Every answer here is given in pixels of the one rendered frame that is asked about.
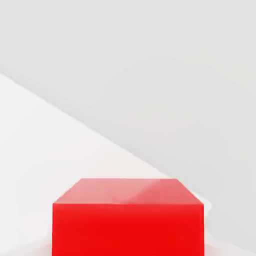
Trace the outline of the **small red cube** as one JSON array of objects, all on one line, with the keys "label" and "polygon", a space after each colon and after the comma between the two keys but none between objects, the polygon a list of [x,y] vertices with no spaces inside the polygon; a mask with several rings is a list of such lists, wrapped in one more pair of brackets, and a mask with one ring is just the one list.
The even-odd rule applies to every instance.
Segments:
[{"label": "small red cube", "polygon": [[52,256],[205,256],[204,204],[173,178],[83,178],[52,205]]}]

